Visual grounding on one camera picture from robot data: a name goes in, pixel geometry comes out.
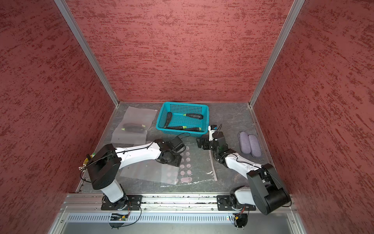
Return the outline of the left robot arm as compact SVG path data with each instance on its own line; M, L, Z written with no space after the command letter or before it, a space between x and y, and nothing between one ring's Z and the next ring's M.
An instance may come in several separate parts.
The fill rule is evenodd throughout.
M154 160L160 164L179 167L186 149L180 137L164 141L156 139L151 143L128 148L104 145L95 155L87 155L80 171L87 171L92 188L100 190L111 204L122 204L128 200L124 189L116 180L119 170L124 167Z

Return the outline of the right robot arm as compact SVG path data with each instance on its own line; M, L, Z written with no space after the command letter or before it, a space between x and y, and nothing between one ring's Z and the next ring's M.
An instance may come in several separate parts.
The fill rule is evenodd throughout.
M243 210L251 205L268 215L280 207L292 205L290 194L271 164L260 165L245 159L228 147L224 137L200 137L196 142L198 148L211 151L218 163L247 179L247 187L238 187L230 192L228 203L231 208Z

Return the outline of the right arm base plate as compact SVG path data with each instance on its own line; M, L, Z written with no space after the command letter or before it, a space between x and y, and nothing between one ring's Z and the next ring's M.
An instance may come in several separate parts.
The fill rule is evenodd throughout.
M256 211L256 206L248 204L240 204L234 195L220 195L216 197L217 208L219 211Z

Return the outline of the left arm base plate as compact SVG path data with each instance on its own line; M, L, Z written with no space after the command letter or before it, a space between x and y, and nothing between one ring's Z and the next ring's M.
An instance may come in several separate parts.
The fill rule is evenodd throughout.
M143 196L129 195L117 202L110 202L107 196L102 199L102 211L139 211Z

